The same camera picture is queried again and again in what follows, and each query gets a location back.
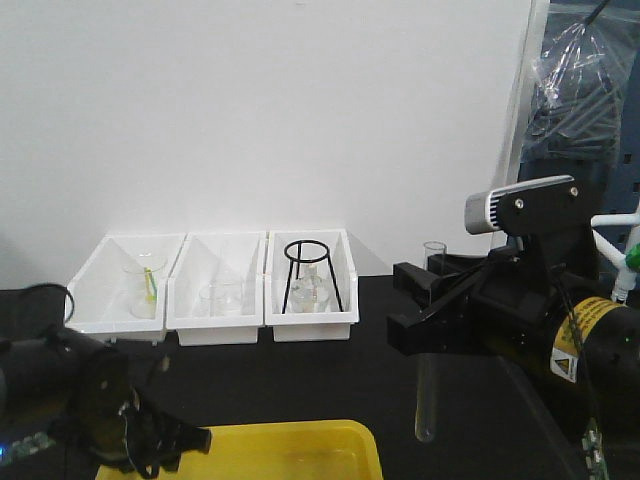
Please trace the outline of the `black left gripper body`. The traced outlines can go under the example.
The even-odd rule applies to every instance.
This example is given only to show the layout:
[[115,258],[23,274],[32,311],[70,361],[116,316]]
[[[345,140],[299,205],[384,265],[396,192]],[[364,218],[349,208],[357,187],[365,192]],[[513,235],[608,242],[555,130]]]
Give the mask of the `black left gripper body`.
[[122,473],[176,472],[183,454],[211,449],[211,431],[146,398],[130,379],[128,356],[109,346],[83,366],[67,414],[79,446]]

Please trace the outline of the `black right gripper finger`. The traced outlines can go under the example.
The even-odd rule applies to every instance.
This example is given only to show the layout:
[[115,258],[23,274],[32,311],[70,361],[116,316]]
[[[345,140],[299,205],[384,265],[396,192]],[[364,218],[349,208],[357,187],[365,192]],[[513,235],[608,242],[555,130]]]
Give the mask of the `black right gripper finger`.
[[394,264],[393,288],[426,308],[479,266],[477,255],[431,254],[425,267],[409,262]]
[[388,344],[403,355],[494,356],[472,325],[470,293],[447,294],[426,309],[386,317]]

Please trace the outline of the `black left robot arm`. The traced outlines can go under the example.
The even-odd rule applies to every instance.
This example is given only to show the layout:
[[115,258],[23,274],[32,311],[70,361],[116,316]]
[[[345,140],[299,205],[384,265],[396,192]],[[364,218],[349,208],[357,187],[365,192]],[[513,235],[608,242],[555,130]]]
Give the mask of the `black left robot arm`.
[[53,445],[143,479],[178,470],[188,452],[206,454],[209,429],[146,398],[126,354],[76,331],[1,342],[1,463]]

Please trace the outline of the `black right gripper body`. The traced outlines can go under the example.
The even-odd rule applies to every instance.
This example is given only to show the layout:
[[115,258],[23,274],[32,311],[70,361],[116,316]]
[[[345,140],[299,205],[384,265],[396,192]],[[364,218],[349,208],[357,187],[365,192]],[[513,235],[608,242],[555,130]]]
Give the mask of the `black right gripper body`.
[[443,296],[464,291],[470,293],[474,331],[494,355],[530,370],[553,363],[570,370],[582,359],[584,235],[531,235],[522,247],[493,249]]

